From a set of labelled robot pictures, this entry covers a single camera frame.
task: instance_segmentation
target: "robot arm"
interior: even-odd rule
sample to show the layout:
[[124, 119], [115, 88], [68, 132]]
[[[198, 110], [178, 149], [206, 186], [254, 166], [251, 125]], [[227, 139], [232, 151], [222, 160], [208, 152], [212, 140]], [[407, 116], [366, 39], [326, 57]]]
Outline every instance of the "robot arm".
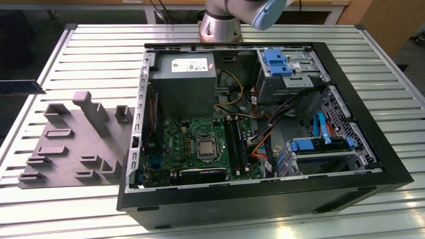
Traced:
[[207, 0], [202, 23], [204, 42], [236, 42], [242, 38], [240, 20], [259, 30], [276, 23], [295, 0]]

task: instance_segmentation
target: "cpu socket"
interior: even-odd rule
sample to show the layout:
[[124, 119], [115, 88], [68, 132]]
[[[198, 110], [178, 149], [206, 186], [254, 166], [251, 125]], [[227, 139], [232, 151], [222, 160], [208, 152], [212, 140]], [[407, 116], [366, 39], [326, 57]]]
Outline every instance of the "cpu socket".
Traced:
[[202, 135], [196, 137], [198, 159], [204, 163], [218, 160], [218, 146], [215, 135]]

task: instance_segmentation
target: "ram slot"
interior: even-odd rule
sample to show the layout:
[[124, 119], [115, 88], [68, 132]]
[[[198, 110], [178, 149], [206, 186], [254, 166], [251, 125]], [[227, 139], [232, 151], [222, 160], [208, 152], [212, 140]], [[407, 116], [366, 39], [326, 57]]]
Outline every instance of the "ram slot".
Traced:
[[235, 137], [234, 137], [232, 125], [231, 125], [230, 119], [224, 120], [224, 133], [226, 133], [228, 156], [231, 160], [232, 174], [240, 175], [240, 167], [239, 167], [239, 161], [236, 159], [235, 142], [234, 142]]
[[236, 147], [236, 158], [239, 162], [239, 166], [242, 172], [247, 171], [248, 168], [248, 157], [247, 157], [247, 149], [246, 149], [246, 141], [242, 134], [242, 127], [238, 118], [232, 120], [232, 128], [234, 128], [234, 142]]

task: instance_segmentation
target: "yellow wire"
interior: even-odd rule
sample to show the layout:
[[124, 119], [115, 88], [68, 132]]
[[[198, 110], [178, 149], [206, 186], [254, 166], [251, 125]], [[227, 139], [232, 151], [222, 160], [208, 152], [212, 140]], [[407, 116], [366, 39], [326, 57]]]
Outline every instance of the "yellow wire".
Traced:
[[228, 70], [222, 69], [222, 71], [227, 72], [232, 76], [232, 78], [236, 80], [239, 87], [240, 87], [240, 95], [235, 101], [228, 102], [228, 103], [215, 104], [215, 106], [230, 106], [230, 105], [235, 104], [242, 99], [242, 97], [244, 95], [244, 87], [242, 86], [242, 82], [239, 81], [238, 77]]

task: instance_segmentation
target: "gray block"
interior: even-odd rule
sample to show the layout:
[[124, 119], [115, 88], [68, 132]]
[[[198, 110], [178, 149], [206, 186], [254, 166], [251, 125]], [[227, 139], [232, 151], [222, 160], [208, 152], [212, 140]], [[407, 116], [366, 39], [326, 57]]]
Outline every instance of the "gray block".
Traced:
[[18, 179], [26, 184], [43, 183], [46, 181], [46, 175], [39, 172], [22, 173]]
[[36, 154], [40, 156], [46, 155], [64, 155], [68, 153], [68, 148], [66, 146], [43, 146], [39, 147]]
[[46, 156], [35, 156], [30, 157], [27, 160], [27, 164], [31, 167], [50, 167], [52, 160], [50, 160]]
[[74, 137], [74, 131], [70, 128], [48, 130], [44, 135], [47, 138]]
[[95, 170], [80, 171], [75, 173], [75, 178], [82, 182], [94, 182], [99, 180], [99, 174]]
[[120, 178], [122, 175], [122, 164], [116, 161], [112, 165], [103, 160], [100, 166], [100, 173], [108, 180], [115, 180]]
[[99, 155], [86, 155], [82, 156], [80, 163], [86, 166], [100, 166], [102, 158]]
[[[64, 123], [48, 122], [46, 125], [36, 150], [31, 160], [28, 159], [30, 164], [23, 177], [19, 178], [20, 188], [119, 183], [120, 168], [131, 145], [132, 123], [119, 122], [116, 109], [104, 109], [96, 103], [92, 103], [92, 106], [111, 134], [100, 137], [83, 110], [68, 111], [66, 107], [50, 106], [56, 112], [70, 113], [60, 114]], [[134, 115], [135, 109], [128, 110], [128, 114]]]
[[100, 103], [96, 105], [92, 103], [92, 94], [88, 91], [78, 91], [75, 92], [72, 102], [76, 106], [80, 106], [84, 116], [94, 126], [99, 136], [102, 138], [110, 136], [111, 132], [108, 130], [104, 116], [103, 116], [103, 106]]
[[66, 121], [63, 120], [63, 115], [66, 114], [70, 114], [70, 110], [64, 104], [50, 104], [44, 111], [44, 117], [51, 124], [66, 124]]
[[128, 106], [118, 106], [115, 108], [115, 118], [118, 119], [119, 123], [132, 123], [134, 122], [134, 115]]

